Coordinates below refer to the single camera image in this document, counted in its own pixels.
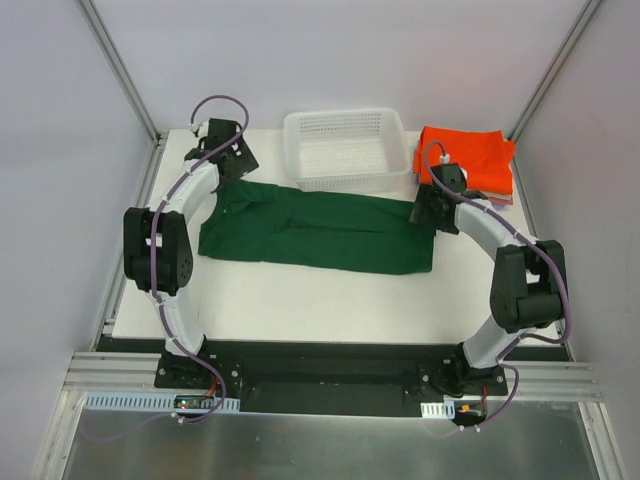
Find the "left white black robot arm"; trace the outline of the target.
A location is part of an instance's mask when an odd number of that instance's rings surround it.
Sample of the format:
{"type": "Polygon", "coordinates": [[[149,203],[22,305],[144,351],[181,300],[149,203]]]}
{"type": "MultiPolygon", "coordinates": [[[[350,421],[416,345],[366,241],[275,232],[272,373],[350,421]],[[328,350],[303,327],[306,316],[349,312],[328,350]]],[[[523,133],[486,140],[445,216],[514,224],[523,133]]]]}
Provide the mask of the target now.
{"type": "Polygon", "coordinates": [[[144,207],[123,217],[123,266],[151,304],[164,334],[164,355],[180,358],[176,375],[188,388],[204,387],[210,363],[199,355],[203,328],[191,311],[188,285],[194,254],[188,225],[200,205],[221,188],[254,171],[258,163],[243,135],[246,121],[210,119],[195,127],[197,143],[175,180],[144,207]]]}

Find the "dark green t shirt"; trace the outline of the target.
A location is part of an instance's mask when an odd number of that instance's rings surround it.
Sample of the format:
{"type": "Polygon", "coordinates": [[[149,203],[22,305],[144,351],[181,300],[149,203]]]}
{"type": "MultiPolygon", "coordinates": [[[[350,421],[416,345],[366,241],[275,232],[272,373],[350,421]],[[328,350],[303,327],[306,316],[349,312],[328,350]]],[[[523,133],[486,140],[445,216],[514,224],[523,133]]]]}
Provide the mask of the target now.
{"type": "Polygon", "coordinates": [[[218,194],[201,224],[198,253],[372,274],[428,273],[435,230],[412,223],[412,209],[400,200],[238,181],[218,194]]]}

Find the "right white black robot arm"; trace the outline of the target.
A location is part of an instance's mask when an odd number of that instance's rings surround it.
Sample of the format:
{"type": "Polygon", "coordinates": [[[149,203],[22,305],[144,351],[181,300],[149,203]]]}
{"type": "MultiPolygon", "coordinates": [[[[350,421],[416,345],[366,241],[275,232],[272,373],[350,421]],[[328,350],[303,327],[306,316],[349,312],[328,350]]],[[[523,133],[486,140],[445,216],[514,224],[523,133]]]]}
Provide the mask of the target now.
{"type": "Polygon", "coordinates": [[[566,317],[564,249],[518,232],[480,193],[467,189],[458,164],[431,167],[429,175],[431,183],[419,187],[410,221],[464,233],[494,262],[490,316],[430,375],[433,388],[460,397],[481,388],[522,339],[538,337],[539,330],[566,317]]]}

